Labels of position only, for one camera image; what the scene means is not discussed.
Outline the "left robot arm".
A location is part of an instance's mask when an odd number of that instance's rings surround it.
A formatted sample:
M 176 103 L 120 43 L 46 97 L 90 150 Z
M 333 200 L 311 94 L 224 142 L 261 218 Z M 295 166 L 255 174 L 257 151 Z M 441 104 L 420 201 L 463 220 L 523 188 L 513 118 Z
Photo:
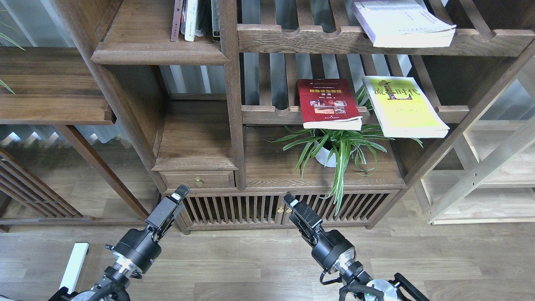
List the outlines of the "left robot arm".
M 128 301 L 130 296 L 126 289 L 130 278 L 142 278 L 162 248 L 159 240 L 174 223 L 180 211 L 184 209 L 182 200 L 189 188 L 180 185 L 170 196 L 164 197 L 145 220 L 147 226 L 143 230 L 130 229 L 119 242 L 105 245 L 116 257 L 112 266 L 108 266 L 99 282 L 92 289 L 81 293 L 68 293 L 63 286 L 51 296 L 51 301 Z

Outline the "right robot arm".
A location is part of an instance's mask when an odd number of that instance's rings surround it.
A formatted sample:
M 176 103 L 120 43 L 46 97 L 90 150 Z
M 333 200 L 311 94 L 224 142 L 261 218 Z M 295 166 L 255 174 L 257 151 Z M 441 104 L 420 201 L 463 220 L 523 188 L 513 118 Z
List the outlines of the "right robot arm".
M 404 289 L 416 301 L 428 297 L 400 273 L 393 280 L 373 279 L 363 265 L 355 260 L 355 246 L 338 230 L 325 231 L 322 219 L 305 202 L 296 200 L 290 193 L 283 201 L 292 210 L 290 220 L 299 228 L 302 238 L 312 247 L 311 255 L 323 268 L 322 285 L 342 283 L 339 299 L 344 301 L 348 293 L 359 301 L 408 301 Z

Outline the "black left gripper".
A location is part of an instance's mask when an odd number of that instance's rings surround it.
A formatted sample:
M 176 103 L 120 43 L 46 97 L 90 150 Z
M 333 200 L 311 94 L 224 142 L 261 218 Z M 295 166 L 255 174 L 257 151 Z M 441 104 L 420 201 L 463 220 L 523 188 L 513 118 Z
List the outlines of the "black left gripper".
M 184 209 L 183 199 L 189 191 L 188 187 L 180 185 L 150 213 L 145 220 L 147 226 L 144 230 L 130 229 L 116 246 L 106 246 L 117 258 L 113 269 L 122 274 L 145 274 L 148 271 L 162 252 L 159 240 Z

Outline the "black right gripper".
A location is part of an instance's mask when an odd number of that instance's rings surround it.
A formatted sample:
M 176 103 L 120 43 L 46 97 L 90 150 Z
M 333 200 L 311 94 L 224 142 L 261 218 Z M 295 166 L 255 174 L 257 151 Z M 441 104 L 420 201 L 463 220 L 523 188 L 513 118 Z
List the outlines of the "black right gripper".
M 322 219 L 306 204 L 298 201 L 290 193 L 283 197 L 292 210 L 289 219 L 299 228 L 308 244 L 314 245 L 313 259 L 327 272 L 346 272 L 355 262 L 355 247 L 338 230 L 324 231 Z

